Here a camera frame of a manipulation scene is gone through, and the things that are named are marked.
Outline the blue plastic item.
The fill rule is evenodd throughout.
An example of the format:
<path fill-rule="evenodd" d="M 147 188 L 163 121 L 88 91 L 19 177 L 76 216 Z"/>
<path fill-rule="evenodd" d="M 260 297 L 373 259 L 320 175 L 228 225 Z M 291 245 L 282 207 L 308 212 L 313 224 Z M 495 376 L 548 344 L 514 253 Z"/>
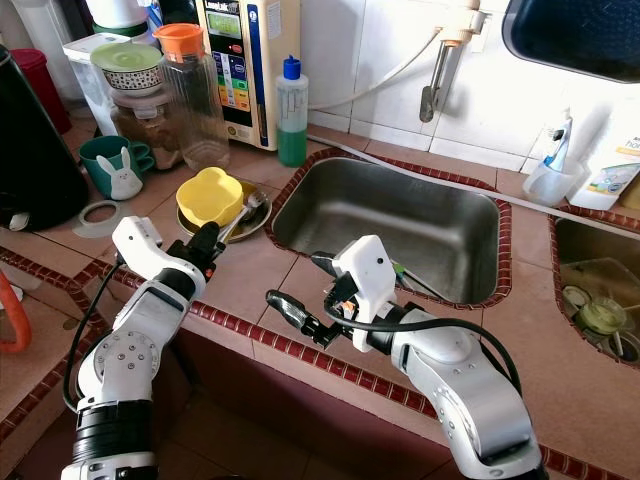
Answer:
<path fill-rule="evenodd" d="M 154 36 L 157 28 L 164 26 L 163 9 L 160 8 L 159 0 L 140 0 L 146 6 L 148 15 L 148 35 Z"/>

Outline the cream water ionizer appliance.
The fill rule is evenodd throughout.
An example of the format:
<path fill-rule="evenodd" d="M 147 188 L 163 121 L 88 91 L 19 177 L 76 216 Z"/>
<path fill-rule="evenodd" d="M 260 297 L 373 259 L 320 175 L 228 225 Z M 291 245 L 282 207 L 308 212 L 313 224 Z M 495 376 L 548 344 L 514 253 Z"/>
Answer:
<path fill-rule="evenodd" d="M 300 47 L 300 1 L 197 0 L 196 5 L 229 137 L 278 150 L 275 78 Z"/>

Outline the dark blue basin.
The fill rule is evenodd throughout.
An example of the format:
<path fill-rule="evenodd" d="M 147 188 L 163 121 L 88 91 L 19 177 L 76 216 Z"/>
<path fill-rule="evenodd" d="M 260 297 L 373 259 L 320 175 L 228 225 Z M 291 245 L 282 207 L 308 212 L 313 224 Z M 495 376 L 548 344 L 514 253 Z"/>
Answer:
<path fill-rule="evenodd" d="M 502 38 L 522 60 L 640 84 L 640 0 L 509 0 Z"/>

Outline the white jar with green base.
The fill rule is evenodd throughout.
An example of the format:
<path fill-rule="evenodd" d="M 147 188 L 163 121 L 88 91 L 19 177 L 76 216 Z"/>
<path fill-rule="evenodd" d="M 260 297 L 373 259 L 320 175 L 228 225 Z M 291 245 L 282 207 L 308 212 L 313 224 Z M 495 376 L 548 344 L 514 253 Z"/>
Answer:
<path fill-rule="evenodd" d="M 148 32 L 148 13 L 141 0 L 84 0 L 95 33 L 137 37 Z"/>

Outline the black kettle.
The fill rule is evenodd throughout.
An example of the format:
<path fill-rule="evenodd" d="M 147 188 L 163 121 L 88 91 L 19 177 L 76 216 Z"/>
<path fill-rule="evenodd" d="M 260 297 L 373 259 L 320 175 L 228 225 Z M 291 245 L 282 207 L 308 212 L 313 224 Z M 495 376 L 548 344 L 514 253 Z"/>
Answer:
<path fill-rule="evenodd" d="M 45 230 L 77 216 L 90 192 L 76 160 L 8 52 L 0 63 L 0 223 Z"/>

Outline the white utensil with green band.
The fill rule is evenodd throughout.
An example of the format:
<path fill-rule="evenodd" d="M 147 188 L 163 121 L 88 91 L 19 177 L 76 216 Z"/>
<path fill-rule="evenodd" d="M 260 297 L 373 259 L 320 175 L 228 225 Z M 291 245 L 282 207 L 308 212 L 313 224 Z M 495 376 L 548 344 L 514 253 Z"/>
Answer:
<path fill-rule="evenodd" d="M 394 262 L 393 268 L 396 270 L 397 284 L 399 287 L 407 289 L 407 291 L 425 294 L 426 297 L 433 298 L 433 300 L 447 301 L 447 298 L 445 298 L 443 294 L 440 294 L 436 289 L 431 287 L 431 285 L 426 283 L 425 280 L 422 280 L 419 275 L 404 268 L 399 262 Z"/>

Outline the yellow plastic bowl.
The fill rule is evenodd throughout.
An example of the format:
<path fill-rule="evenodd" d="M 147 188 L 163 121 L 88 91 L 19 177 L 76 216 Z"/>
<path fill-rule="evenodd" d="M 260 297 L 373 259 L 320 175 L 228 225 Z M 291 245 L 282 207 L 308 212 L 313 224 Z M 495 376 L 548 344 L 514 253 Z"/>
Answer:
<path fill-rule="evenodd" d="M 202 169 L 175 193 L 178 209 L 196 227 L 210 221 L 227 228 L 241 214 L 246 189 L 219 166 Z"/>

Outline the clear plastic cup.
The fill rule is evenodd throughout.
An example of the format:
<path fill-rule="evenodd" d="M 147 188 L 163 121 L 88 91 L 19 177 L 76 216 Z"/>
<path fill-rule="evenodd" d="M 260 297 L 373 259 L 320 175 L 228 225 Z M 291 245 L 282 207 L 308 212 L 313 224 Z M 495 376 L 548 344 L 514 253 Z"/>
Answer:
<path fill-rule="evenodd" d="M 566 163 L 561 170 L 539 163 L 524 182 L 526 200 L 548 207 L 561 204 L 579 184 L 585 168 L 580 163 Z"/>

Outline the metal wall faucet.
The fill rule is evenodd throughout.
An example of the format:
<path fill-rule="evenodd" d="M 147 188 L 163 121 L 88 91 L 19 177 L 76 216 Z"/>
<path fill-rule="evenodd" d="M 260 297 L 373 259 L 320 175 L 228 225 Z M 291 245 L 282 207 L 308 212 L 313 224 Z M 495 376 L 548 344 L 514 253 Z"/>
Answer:
<path fill-rule="evenodd" d="M 447 9 L 439 19 L 439 42 L 435 67 L 431 69 L 428 86 L 422 88 L 419 109 L 421 123 L 429 123 L 444 108 L 448 88 L 451 87 L 460 64 L 462 51 L 472 37 L 480 35 L 486 20 L 481 12 L 481 0 L 447 0 Z"/>

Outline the stainless steel plate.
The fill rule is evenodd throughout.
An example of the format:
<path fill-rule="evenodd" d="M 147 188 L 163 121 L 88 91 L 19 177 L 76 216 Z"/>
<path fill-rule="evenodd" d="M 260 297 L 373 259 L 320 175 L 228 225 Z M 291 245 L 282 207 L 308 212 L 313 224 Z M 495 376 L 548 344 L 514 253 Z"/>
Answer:
<path fill-rule="evenodd" d="M 266 195 L 260 195 L 260 193 L 257 192 L 257 189 L 259 189 L 257 184 L 246 182 L 246 180 L 242 180 L 241 184 L 244 193 L 248 196 L 261 198 L 261 204 L 257 206 L 255 210 L 244 215 L 243 218 L 238 221 L 236 227 L 230 230 L 227 238 L 223 239 L 223 242 L 227 244 L 241 242 L 253 236 L 257 230 L 262 228 L 262 225 L 268 223 L 271 207 L 273 207 L 269 204 Z"/>

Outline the white detergent carton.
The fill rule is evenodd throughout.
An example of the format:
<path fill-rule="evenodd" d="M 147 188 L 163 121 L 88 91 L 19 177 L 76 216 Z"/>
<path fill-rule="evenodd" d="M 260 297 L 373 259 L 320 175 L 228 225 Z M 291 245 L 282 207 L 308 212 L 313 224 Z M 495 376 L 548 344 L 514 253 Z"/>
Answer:
<path fill-rule="evenodd" d="M 584 161 L 585 175 L 567 195 L 581 209 L 609 210 L 640 175 L 640 97 L 623 99 L 611 108 L 595 134 Z"/>

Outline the pale green cup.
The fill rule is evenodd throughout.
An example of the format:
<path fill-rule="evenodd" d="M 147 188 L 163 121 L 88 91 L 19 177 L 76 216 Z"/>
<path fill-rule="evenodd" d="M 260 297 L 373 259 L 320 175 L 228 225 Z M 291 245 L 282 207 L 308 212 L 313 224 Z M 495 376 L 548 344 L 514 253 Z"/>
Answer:
<path fill-rule="evenodd" d="M 609 337 L 623 329 L 628 321 L 628 314 L 620 303 L 605 297 L 586 302 L 573 316 L 573 320 L 585 332 Z"/>

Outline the red plastic container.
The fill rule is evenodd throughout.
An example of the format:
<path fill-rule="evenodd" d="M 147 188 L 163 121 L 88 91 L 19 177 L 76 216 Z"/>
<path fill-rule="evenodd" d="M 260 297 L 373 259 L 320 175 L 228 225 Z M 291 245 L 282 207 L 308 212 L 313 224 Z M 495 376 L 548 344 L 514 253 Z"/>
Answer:
<path fill-rule="evenodd" d="M 56 131 L 60 134 L 69 132 L 72 123 L 70 123 L 67 110 L 61 102 L 55 83 L 52 82 L 44 52 L 33 49 L 33 47 L 23 47 L 23 49 L 10 50 L 9 54 L 13 56 L 15 64 L 22 70 L 29 87 L 40 100 L 42 108 L 49 116 L 50 122 L 54 124 Z"/>

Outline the metal sink strainer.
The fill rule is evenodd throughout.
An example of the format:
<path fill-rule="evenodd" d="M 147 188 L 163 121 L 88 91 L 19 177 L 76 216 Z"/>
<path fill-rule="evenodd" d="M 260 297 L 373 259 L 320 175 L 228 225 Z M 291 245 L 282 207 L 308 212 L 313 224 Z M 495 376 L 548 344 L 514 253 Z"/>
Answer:
<path fill-rule="evenodd" d="M 616 332 L 600 343 L 600 349 L 628 365 L 640 365 L 640 338 L 630 332 Z"/>

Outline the patterned bowl with green lid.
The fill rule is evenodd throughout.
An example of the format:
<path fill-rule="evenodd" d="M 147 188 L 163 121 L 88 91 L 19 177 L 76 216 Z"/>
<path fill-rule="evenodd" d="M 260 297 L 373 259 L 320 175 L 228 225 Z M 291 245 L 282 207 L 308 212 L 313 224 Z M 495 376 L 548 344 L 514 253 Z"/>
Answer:
<path fill-rule="evenodd" d="M 96 47 L 90 61 L 104 74 L 105 81 L 116 93 L 145 99 L 163 90 L 159 67 L 163 52 L 155 46 L 120 42 Z"/>

